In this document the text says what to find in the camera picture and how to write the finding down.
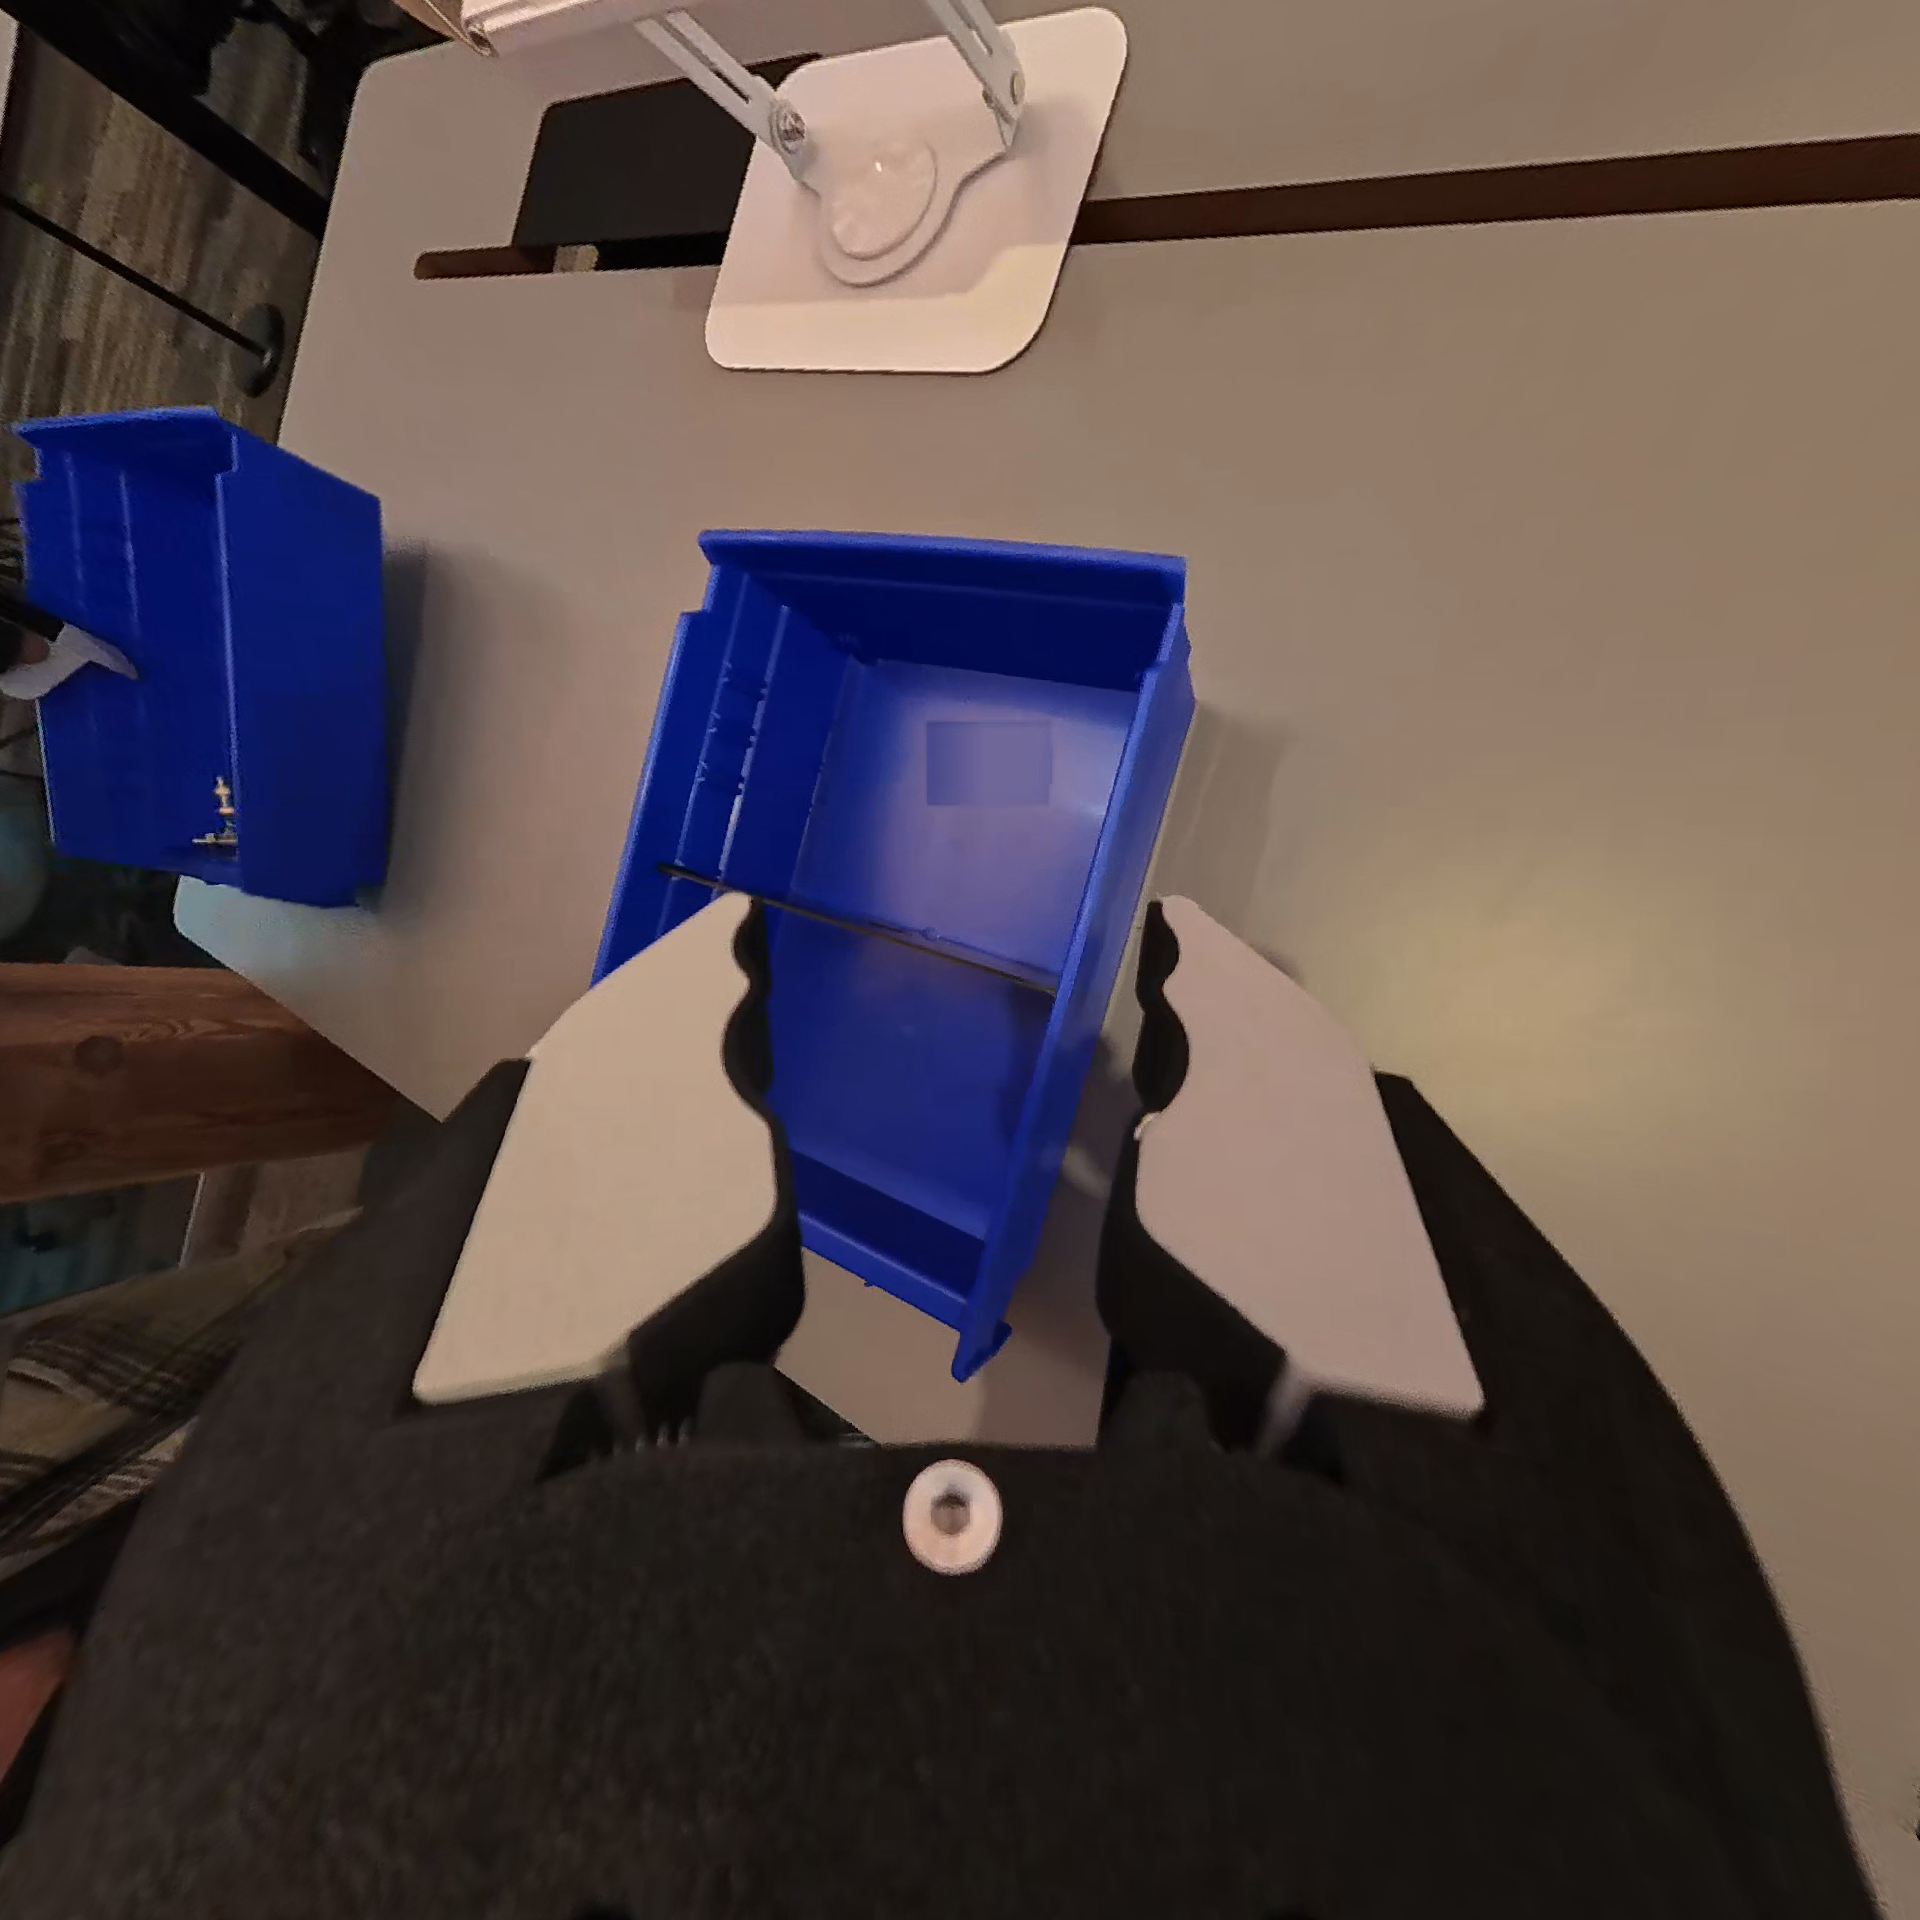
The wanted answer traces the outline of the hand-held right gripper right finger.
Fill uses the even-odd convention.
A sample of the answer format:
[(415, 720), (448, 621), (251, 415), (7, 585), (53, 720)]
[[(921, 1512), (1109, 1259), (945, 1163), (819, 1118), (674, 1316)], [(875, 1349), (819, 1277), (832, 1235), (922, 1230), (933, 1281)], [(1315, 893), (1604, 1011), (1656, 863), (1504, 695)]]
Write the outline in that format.
[(1137, 999), (1099, 1446), (1308, 1458), (1343, 1419), (1470, 1437), (1486, 1390), (1356, 1040), (1186, 895), (1147, 910)]

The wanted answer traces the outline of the black round base pole stand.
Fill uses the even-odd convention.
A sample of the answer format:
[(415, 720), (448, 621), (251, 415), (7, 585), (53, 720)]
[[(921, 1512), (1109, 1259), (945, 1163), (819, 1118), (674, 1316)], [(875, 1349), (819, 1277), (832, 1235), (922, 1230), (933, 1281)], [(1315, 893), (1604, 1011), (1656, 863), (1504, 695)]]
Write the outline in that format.
[(87, 239), (18, 193), (5, 190), (2, 209), (38, 236), (57, 242), (65, 251), (112, 276), (144, 298), (164, 305), (176, 317), (222, 341), (248, 363), (239, 375), (246, 398), (266, 396), (287, 370), (291, 337), (287, 315), (279, 304), (263, 300), (251, 305), (239, 319), (222, 317), (206, 310), (201, 302), (187, 298), (176, 288), (124, 262), (115, 251)]

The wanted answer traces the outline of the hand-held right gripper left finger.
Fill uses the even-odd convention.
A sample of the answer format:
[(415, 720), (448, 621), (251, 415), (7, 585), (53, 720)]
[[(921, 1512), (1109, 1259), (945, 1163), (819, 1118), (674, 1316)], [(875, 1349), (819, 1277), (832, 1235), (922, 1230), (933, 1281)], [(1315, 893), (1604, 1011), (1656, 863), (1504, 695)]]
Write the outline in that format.
[(526, 1057), (413, 1376), (425, 1407), (627, 1380), (644, 1437), (805, 1316), (773, 1111), (763, 904), (720, 893), (598, 979)]

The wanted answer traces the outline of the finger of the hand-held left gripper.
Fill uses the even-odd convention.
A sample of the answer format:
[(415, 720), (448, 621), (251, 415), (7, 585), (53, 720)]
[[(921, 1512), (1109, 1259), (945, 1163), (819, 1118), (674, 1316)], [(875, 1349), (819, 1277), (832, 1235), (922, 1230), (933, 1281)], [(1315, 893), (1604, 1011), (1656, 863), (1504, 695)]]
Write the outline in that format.
[(62, 684), (98, 667), (137, 680), (134, 661), (109, 639), (32, 604), (2, 600), (2, 695), (9, 701), (42, 701)]

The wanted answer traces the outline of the black bin divider plate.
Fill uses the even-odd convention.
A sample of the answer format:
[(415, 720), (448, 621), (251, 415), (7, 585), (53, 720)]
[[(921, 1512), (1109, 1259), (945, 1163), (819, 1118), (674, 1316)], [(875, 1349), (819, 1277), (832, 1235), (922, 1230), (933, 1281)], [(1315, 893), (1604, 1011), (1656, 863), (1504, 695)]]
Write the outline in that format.
[(749, 885), (743, 885), (734, 879), (720, 875), (708, 875), (695, 867), (659, 859), (655, 861), (655, 871), (668, 882), (685, 882), (699, 885), (715, 895), (739, 895), (752, 900), (765, 908), (781, 911), (795, 919), (805, 919), (809, 923), (827, 925), (845, 934), (861, 935), (875, 940), (892, 948), (903, 948), (916, 951), (925, 957), (934, 957), (945, 964), (953, 964), (974, 973), (984, 973), (1007, 982), (1025, 992), (1040, 996), (1057, 996), (1061, 992), (1061, 973), (1049, 972), (1036, 964), (1022, 961), (1016, 957), (1003, 957), (984, 948), (971, 945), (953, 935), (934, 931), (934, 929), (914, 929), (903, 923), (892, 923), (872, 917), (854, 917), (840, 913), (837, 910), (823, 908), (819, 904), (807, 901), (797, 895), (781, 895), (768, 892), (756, 892)]

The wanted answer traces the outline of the blue plastic bin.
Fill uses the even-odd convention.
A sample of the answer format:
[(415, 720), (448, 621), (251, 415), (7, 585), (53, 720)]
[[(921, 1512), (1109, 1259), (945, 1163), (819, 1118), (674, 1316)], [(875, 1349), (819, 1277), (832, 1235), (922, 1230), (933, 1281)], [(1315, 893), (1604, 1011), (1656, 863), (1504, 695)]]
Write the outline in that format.
[[(61, 854), (354, 905), (386, 875), (381, 504), (203, 406), (36, 417), (18, 486), (29, 602), (138, 667), (38, 707)], [(198, 857), (227, 775), (242, 850)]]

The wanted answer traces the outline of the blue bin with black divider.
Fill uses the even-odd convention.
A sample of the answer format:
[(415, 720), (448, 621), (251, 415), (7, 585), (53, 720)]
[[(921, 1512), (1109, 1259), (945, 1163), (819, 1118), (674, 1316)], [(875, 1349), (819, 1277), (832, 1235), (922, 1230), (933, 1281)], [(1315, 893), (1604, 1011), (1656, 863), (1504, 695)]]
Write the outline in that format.
[(715, 898), (657, 861), (936, 931), (1055, 996), (766, 908), (773, 1107), (805, 1245), (1007, 1341), (1194, 713), (1189, 562), (705, 531), (592, 978)]

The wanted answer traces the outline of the white document stand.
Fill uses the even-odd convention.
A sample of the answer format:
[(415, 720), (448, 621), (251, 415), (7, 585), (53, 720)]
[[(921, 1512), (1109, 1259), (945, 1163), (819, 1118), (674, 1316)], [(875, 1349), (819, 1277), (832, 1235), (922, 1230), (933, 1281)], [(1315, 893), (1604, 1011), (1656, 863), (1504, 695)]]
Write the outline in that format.
[(1101, 6), (751, 71), (695, 3), (464, 2), (484, 55), (631, 29), (752, 137), (705, 324), (729, 372), (987, 374), (1045, 326), (1131, 54)]

